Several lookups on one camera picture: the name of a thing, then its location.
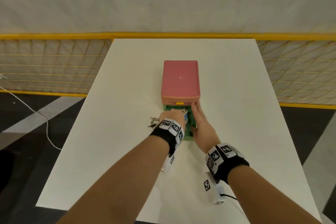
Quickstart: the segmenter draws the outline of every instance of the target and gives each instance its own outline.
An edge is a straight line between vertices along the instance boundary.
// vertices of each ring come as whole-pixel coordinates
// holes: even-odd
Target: person's right arm
[[[193,128],[194,141],[205,154],[208,154],[212,147],[221,142],[207,121],[200,103],[192,103],[191,108],[197,124],[197,129]],[[320,223],[248,166],[233,168],[227,178],[251,224]]]

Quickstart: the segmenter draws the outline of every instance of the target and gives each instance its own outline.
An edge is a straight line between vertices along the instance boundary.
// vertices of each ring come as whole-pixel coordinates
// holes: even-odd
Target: dark floor
[[[19,95],[19,97],[35,110],[58,98],[37,95]],[[63,146],[83,103],[84,99],[50,120],[49,136],[58,147]],[[282,112],[301,164],[304,164],[335,111],[282,107]],[[0,93],[0,132],[31,113],[10,94]],[[35,206],[59,154],[59,150],[53,148],[47,141],[45,130],[46,124],[43,124],[2,151],[13,156],[14,168],[8,184],[0,192],[1,224],[53,224],[65,213],[61,210]],[[10,161],[2,162],[0,165],[0,171],[4,172]],[[323,213],[336,223],[336,189],[331,193]]]

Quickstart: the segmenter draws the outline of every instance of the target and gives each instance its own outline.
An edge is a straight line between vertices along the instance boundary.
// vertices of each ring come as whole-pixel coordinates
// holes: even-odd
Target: person's right hand
[[[198,101],[196,104],[192,103],[191,109],[197,124],[197,128],[191,128],[194,141],[205,154],[208,154],[212,147],[220,144],[221,142],[215,129],[210,125],[205,117],[201,109],[200,102]]]

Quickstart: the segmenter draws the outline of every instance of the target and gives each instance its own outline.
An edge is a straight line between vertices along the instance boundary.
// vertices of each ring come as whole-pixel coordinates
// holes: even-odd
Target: person's left arm
[[[185,129],[181,110],[163,112]],[[58,224],[133,224],[169,153],[169,144],[149,136],[107,170],[69,209]]]

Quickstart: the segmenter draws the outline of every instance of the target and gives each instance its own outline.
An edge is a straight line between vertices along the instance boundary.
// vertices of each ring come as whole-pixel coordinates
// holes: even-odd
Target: white tabletop
[[[69,209],[150,133],[149,117],[162,112],[165,60],[198,60],[202,108],[221,141],[320,220],[253,39],[115,39],[36,205]],[[193,141],[183,141],[175,156],[137,220],[248,223],[234,200],[207,203],[204,154]]]

